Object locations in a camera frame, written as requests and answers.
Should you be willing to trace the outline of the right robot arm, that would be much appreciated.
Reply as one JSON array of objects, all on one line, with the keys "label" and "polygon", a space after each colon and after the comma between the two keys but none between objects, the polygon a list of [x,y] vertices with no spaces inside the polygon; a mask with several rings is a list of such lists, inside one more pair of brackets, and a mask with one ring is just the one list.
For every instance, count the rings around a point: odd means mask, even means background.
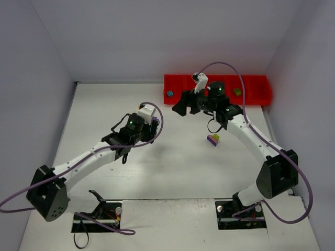
[{"label": "right robot arm", "polygon": [[222,129],[237,137],[262,165],[254,184],[236,193],[233,200],[241,207],[251,206],[263,199],[271,199],[298,184],[298,171],[293,166],[298,156],[293,150],[285,151],[272,145],[260,132],[254,133],[238,105],[225,95],[223,82],[211,82],[208,91],[185,90],[172,110],[181,116],[203,111],[211,115]]}]

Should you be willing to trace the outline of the lime green small lego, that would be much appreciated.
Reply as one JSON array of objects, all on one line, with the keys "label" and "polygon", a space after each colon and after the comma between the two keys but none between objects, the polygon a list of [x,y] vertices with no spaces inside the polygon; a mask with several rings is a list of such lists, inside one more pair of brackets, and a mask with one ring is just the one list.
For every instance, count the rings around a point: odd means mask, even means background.
[{"label": "lime green small lego", "polygon": [[233,93],[236,97],[239,97],[242,95],[242,91],[239,88],[234,88]]}]

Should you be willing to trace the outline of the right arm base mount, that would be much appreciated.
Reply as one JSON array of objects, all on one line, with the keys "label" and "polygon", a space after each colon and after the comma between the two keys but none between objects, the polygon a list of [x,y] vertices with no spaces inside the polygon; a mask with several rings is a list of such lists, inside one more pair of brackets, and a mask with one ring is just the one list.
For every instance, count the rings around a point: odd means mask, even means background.
[{"label": "right arm base mount", "polygon": [[232,200],[216,200],[215,208],[219,230],[267,228],[263,208],[259,203],[236,209]]}]

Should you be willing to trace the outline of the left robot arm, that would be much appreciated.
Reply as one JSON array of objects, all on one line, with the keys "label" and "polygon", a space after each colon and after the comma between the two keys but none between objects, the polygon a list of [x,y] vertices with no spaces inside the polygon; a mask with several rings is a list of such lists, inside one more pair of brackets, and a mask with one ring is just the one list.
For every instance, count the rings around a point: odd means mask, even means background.
[{"label": "left robot arm", "polygon": [[39,167],[26,198],[47,222],[56,220],[67,210],[69,192],[79,181],[118,159],[126,163],[131,148],[152,143],[162,124],[156,117],[146,122],[142,116],[130,114],[124,127],[103,137],[84,154],[56,167]]}]

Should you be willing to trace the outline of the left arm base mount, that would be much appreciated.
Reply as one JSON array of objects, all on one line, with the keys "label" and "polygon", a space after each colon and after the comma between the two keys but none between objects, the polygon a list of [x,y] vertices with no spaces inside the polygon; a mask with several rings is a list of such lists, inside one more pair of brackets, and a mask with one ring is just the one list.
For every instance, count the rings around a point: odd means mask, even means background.
[{"label": "left arm base mount", "polygon": [[[122,201],[104,199],[95,190],[89,190],[89,192],[96,197],[98,205],[94,210],[80,212],[80,214],[86,215],[101,224],[107,225],[108,227],[119,230],[122,214]],[[107,233],[111,231],[90,220],[87,220],[86,218],[74,215],[71,232]]]}]

